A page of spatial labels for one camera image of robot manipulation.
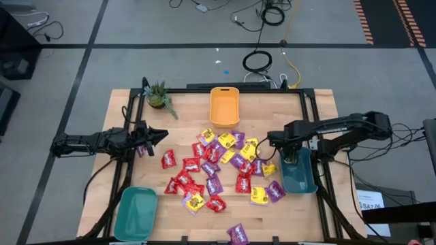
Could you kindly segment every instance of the teal plastic tray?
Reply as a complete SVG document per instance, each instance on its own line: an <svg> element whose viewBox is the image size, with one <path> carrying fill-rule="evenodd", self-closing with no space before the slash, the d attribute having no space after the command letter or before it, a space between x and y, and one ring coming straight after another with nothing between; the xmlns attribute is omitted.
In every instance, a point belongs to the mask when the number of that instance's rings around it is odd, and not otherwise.
<svg viewBox="0 0 436 245"><path fill-rule="evenodd" d="M156 209L157 194L153 189L125 189L116 216L115 238L122 242L146 241L153 230Z"/></svg>
<svg viewBox="0 0 436 245"><path fill-rule="evenodd" d="M318 190L318 186L313 181L311 153L308 148L302 147L297 152L297 164L292 165L283 161L280 152L281 177L283 178L283 188L287 193L307 194Z"/></svg>

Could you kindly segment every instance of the plant pot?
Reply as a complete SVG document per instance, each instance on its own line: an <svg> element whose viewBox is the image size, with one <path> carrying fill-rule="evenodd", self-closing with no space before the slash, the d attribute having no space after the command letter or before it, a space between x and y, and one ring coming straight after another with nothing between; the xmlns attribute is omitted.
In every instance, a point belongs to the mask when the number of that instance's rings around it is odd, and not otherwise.
<svg viewBox="0 0 436 245"><path fill-rule="evenodd" d="M165 103L162 101L162 98L159 95L150 95L147 96L147 103L155 109L162 109L165 107Z"/></svg>

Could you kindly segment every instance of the teal bowl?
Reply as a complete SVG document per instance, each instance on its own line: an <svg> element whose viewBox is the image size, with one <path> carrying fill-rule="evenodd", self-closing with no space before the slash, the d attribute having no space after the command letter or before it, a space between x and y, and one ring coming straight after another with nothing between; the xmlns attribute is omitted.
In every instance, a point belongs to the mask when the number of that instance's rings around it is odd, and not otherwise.
<svg viewBox="0 0 436 245"><path fill-rule="evenodd" d="M115 238L122 242L147 241L155 222L157 194L145 187L129 187L121 196Z"/></svg>

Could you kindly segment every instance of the potted plant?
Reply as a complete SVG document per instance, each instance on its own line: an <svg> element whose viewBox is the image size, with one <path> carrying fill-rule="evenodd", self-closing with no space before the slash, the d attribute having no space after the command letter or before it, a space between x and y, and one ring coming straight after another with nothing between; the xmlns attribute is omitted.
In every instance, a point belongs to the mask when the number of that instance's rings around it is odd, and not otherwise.
<svg viewBox="0 0 436 245"><path fill-rule="evenodd" d="M178 119L177 113L171 105L171 97L166 93L165 81L151 85L146 89L147 103L155 109L167 108L175 119Z"/></svg>

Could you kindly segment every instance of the yellow cable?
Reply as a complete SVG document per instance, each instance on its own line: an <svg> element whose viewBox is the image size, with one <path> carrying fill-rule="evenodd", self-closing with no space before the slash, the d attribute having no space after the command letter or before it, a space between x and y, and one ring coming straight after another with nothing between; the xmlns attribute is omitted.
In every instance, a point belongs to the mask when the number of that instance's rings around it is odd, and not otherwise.
<svg viewBox="0 0 436 245"><path fill-rule="evenodd" d="M285 38L283 40L287 39L287 37L288 37L288 35L289 35L290 31L291 31L292 19L294 18L294 14L295 14L295 12L297 12L297 9L298 9L299 5L300 5L300 0L296 0L296 4L295 4L295 6L294 6L294 8L293 8L293 10L291 12L289 23L287 24L287 30L286 30ZM281 51L281 54L285 57L285 59L286 59L287 63L289 64L289 66L292 69L294 69L295 72L297 73L297 76L298 76L297 82L295 84L293 84L293 85L289 85L288 86L290 89L295 89L300 84L301 74L300 74L299 70L297 69L297 67L295 67L295 65L293 65L291 63L291 61L287 58L286 54L283 52L283 48L280 48L280 51Z"/></svg>

